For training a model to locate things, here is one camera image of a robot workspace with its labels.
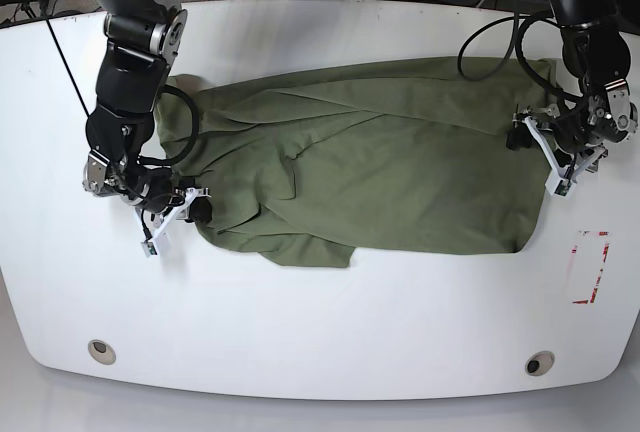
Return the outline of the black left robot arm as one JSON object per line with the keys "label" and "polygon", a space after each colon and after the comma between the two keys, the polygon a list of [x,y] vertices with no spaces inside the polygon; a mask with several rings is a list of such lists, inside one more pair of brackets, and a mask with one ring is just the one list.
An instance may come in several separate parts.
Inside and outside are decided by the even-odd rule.
{"label": "black left robot arm", "polygon": [[[516,115],[507,135],[511,150],[531,146],[534,138],[525,122],[536,120],[535,130],[551,132],[567,155],[579,155],[607,141],[619,143],[636,133],[639,114],[630,99],[627,76],[631,52],[614,21],[615,0],[548,0],[550,10],[530,15],[513,2],[512,32],[504,54],[516,58],[525,74],[558,102],[559,113],[548,119],[534,112]],[[546,22],[559,30],[562,59],[579,84],[570,93],[536,72],[528,62],[523,41],[529,28]]]}

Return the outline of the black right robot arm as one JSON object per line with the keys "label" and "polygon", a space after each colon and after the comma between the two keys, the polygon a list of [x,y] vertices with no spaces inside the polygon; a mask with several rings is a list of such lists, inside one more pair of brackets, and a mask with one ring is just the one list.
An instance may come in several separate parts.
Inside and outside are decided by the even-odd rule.
{"label": "black right robot arm", "polygon": [[[118,195],[151,214],[166,214],[186,202],[186,189],[172,166],[193,150],[198,109],[167,82],[186,26],[182,0],[97,0],[105,11],[106,52],[99,69],[96,105],[85,132],[90,147],[84,187],[98,197]],[[155,131],[154,108],[170,95],[187,106],[191,131],[182,150],[164,159],[141,151]]]}

